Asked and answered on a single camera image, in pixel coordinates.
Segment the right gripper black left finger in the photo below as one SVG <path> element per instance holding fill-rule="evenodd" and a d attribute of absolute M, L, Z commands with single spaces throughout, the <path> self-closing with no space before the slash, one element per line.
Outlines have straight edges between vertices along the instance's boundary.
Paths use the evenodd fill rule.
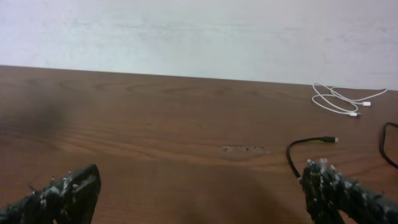
<path fill-rule="evenodd" d="M 1 223 L 79 223 L 92 222 L 101 191 L 96 164 L 70 171 L 60 180 L 52 179 L 42 189 L 1 208 Z"/>

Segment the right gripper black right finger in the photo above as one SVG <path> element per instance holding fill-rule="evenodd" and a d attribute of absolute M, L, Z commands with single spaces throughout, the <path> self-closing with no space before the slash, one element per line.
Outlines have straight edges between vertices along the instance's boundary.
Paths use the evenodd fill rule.
<path fill-rule="evenodd" d="M 307 161 L 300 178 L 306 210 L 316 224 L 344 223 L 341 212 L 356 223 L 396 224 L 397 203 L 326 163 Z"/>

